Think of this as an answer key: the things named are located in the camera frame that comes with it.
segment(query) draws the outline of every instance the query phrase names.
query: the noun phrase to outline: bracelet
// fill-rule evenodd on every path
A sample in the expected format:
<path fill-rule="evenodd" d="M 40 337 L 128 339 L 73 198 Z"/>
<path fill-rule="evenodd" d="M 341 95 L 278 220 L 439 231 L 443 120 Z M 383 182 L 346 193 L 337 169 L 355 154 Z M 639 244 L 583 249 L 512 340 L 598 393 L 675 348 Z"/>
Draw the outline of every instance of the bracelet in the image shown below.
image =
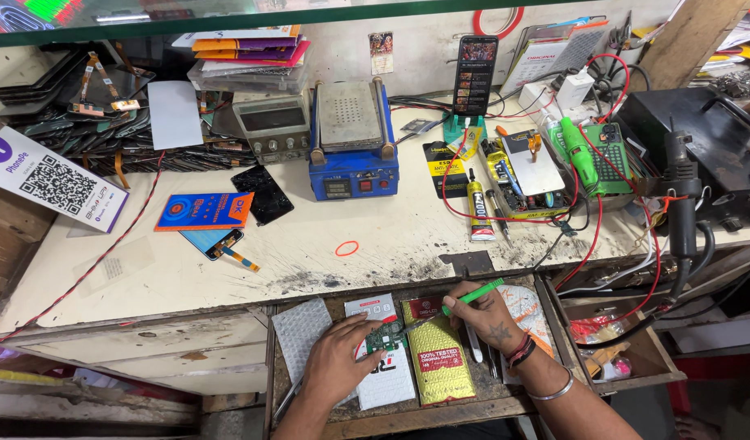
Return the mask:
<path fill-rule="evenodd" d="M 517 347 L 511 353 L 508 353 L 506 355 L 506 360 L 511 359 L 518 352 L 521 352 L 522 350 L 524 350 L 524 347 L 526 346 L 526 343 L 527 343 L 527 339 L 529 338 L 530 338 L 530 334 L 527 332 L 524 332 L 524 336 L 522 336 L 522 342 L 520 342 L 519 345 L 517 345 Z"/>
<path fill-rule="evenodd" d="M 513 356 L 508 361 L 508 368 L 511 369 L 511 368 L 513 368 L 513 367 L 521 364 L 522 362 L 524 362 L 532 354 L 532 352 L 535 350 L 536 346 L 537 346 L 537 344 L 535 343 L 535 341 L 533 341 L 533 339 L 530 338 L 530 340 L 527 342 L 527 346 L 524 348 L 524 350 L 521 353 L 518 353 L 517 355 Z"/>
<path fill-rule="evenodd" d="M 573 377 L 573 372 L 570 371 L 570 368 L 566 367 L 565 365 L 563 365 L 563 368 L 567 370 L 568 376 L 570 376 L 570 379 L 568 380 L 568 385 L 565 385 L 565 388 L 559 390 L 558 392 L 552 395 L 547 395 L 545 397 L 538 397 L 537 395 L 531 395 L 530 393 L 527 393 L 527 395 L 535 400 L 552 400 L 553 398 L 558 398 L 559 396 L 567 393 L 570 390 L 570 387 L 573 386 L 574 377 Z"/>

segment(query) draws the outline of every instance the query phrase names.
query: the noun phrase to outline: glass shelf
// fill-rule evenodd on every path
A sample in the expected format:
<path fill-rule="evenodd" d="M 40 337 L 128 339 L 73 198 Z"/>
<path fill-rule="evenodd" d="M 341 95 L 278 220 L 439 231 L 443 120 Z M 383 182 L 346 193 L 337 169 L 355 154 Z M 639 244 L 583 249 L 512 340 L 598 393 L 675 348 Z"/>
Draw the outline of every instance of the glass shelf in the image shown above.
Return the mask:
<path fill-rule="evenodd" d="M 0 47 L 578 0 L 0 0 Z"/>

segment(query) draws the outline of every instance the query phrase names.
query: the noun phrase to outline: tattoo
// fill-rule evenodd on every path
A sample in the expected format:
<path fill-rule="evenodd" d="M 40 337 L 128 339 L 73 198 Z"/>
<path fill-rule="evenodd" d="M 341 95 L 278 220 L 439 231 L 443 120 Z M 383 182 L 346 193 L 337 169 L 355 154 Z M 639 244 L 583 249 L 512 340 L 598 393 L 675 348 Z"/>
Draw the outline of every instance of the tattoo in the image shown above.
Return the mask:
<path fill-rule="evenodd" d="M 491 307 L 492 305 L 495 305 L 495 300 L 494 300 L 494 299 L 492 299 L 492 300 L 491 300 L 491 301 L 489 301 L 488 303 L 486 303 L 486 304 L 484 304 L 484 305 L 480 306 L 480 307 L 478 308 L 478 310 L 488 310 L 488 309 L 489 309 L 489 307 Z"/>
<path fill-rule="evenodd" d="M 489 334 L 486 335 L 486 337 L 494 339 L 498 344 L 502 344 L 504 340 L 511 338 L 511 334 L 505 327 L 504 322 L 500 321 L 500 324 L 497 325 L 497 327 L 489 325 Z"/>

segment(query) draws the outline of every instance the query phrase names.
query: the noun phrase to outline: phone screen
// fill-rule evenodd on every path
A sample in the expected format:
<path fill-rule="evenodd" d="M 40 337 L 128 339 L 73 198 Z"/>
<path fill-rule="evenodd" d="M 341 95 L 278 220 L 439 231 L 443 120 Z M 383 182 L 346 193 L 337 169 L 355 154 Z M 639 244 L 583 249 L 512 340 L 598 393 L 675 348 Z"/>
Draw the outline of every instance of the phone screen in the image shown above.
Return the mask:
<path fill-rule="evenodd" d="M 237 191 L 253 193 L 250 212 L 259 226 L 272 222 L 294 209 L 294 205 L 263 165 L 256 165 L 233 176 L 231 182 Z"/>
<path fill-rule="evenodd" d="M 229 238 L 239 241 L 242 231 L 239 229 L 210 229 L 201 231 L 180 231 L 202 254 L 210 260 L 216 260 L 215 245 L 225 243 Z"/>
<path fill-rule="evenodd" d="M 497 37 L 462 37 L 454 87 L 454 114 L 484 116 L 495 72 Z"/>

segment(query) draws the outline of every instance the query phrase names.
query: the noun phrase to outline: right hand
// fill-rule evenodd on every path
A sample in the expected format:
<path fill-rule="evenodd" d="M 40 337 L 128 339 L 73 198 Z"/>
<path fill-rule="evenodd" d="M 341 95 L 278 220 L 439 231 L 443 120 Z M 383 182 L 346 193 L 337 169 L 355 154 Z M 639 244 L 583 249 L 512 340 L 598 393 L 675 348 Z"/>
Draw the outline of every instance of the right hand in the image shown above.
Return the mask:
<path fill-rule="evenodd" d="M 464 319 L 484 342 L 508 355 L 519 346 L 524 332 L 511 317 L 500 292 L 492 289 L 469 305 L 456 299 L 478 287 L 478 283 L 463 281 L 443 297 L 443 304 L 451 310 L 451 326 L 458 329 Z"/>

